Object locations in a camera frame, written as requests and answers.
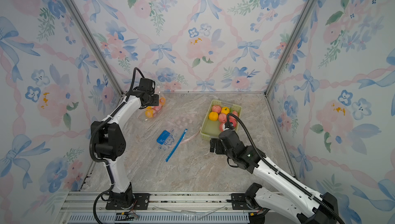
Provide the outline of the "pink zipper clear bag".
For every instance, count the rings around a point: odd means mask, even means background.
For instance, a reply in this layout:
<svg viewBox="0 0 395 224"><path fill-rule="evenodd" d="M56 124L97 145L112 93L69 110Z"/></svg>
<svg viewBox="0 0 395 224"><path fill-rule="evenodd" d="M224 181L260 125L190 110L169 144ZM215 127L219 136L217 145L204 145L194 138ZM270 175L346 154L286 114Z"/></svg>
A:
<svg viewBox="0 0 395 224"><path fill-rule="evenodd" d="M160 113L164 110L167 100L163 94L159 94L158 101L159 101L158 106L149 106L149 107L146 107L142 110L139 110L139 113L137 116L138 119L140 121L148 121L148 120L154 119L157 116L159 116Z"/></svg>

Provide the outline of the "pink peach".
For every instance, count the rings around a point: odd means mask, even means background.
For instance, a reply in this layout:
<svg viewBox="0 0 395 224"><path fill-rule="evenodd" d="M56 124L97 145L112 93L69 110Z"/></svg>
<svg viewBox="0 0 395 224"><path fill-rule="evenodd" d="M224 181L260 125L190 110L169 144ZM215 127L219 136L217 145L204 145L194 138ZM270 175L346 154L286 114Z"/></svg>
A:
<svg viewBox="0 0 395 224"><path fill-rule="evenodd" d="M159 106L154 106L152 109L155 110L156 112L159 112L159 111L161 111L162 106L161 106L161 105L159 105Z"/></svg>
<svg viewBox="0 0 395 224"><path fill-rule="evenodd" d="M212 112L215 112L215 113L217 113L217 114L220 114L221 111L222 111L222 107L221 107L220 105L214 105L214 106L211 108L211 110L212 110Z"/></svg>

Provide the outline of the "green plastic basket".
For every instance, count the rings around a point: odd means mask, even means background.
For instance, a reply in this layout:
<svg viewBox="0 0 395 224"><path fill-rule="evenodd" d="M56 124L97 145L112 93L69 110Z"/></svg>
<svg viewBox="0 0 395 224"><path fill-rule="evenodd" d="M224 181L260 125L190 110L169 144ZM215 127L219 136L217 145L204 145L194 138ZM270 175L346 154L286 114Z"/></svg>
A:
<svg viewBox="0 0 395 224"><path fill-rule="evenodd" d="M229 107L230 114L234 114L238 117L240 116L242 111L242 107L237 104L232 104L220 100L212 100L203 120L202 128L200 130L202 139L206 141L210 141L212 138L218 138L219 134L224 130L224 125L227 121L227 116L225 114L217 114L215 112L212 112L211 108L214 105Z"/></svg>

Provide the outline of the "blue zipper clear bag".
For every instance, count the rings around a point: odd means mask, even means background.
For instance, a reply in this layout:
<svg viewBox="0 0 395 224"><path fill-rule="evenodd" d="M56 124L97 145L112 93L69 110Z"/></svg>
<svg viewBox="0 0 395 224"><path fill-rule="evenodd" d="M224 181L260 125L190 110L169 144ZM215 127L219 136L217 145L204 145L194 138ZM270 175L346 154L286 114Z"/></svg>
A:
<svg viewBox="0 0 395 224"><path fill-rule="evenodd" d="M165 162L170 160L180 145L193 140L200 133L197 119L196 113L186 113L163 123L155 142L158 149L165 153Z"/></svg>

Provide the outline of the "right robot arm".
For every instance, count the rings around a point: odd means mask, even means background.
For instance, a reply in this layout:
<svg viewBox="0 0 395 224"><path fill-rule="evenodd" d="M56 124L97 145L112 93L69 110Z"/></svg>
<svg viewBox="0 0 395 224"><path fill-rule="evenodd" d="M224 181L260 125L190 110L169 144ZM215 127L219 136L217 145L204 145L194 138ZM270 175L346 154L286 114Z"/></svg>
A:
<svg viewBox="0 0 395 224"><path fill-rule="evenodd" d="M258 183L245 192L245 203L252 209L272 210L296 224L342 224L337 199L321 194L294 179L262 151L253 141L246 146L235 130L227 129L210 141L210 152L225 155L232 167L246 170L263 179L280 193L270 193Z"/></svg>

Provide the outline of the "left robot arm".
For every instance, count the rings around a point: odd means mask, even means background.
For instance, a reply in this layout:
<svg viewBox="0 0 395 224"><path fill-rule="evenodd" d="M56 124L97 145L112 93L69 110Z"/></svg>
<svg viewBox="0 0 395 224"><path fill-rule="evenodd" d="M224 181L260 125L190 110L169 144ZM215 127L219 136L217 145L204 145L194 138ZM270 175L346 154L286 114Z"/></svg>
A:
<svg viewBox="0 0 395 224"><path fill-rule="evenodd" d="M110 189L104 192L109 197L106 200L107 210L128 210L136 203L124 166L123 153L127 142L122 128L138 110L159 105L155 88L153 80L142 78L110 115L91 124L89 154L94 162L105 164L110 178Z"/></svg>

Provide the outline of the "yellow peach with leaf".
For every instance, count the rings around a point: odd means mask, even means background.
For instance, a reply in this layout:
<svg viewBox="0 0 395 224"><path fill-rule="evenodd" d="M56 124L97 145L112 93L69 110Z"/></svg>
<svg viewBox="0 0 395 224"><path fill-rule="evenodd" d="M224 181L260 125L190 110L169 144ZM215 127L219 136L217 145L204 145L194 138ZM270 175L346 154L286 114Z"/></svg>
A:
<svg viewBox="0 0 395 224"><path fill-rule="evenodd" d="M230 113L230 108L229 107L222 107L221 113L225 114L225 115L229 114Z"/></svg>

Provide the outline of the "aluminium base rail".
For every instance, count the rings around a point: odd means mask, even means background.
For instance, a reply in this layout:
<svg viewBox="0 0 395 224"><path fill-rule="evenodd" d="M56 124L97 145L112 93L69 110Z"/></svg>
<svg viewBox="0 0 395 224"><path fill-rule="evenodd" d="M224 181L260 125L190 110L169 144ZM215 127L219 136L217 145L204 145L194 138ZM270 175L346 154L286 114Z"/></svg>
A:
<svg viewBox="0 0 395 224"><path fill-rule="evenodd" d="M152 192L125 211L108 210L102 200L94 203L97 195L68 194L55 223L94 224L94 210L104 224L248 224L253 218L242 192ZM267 222L299 223L298 214L311 217L318 210L312 197L298 193L289 198L265 188L257 191L255 201L259 207L255 216Z"/></svg>

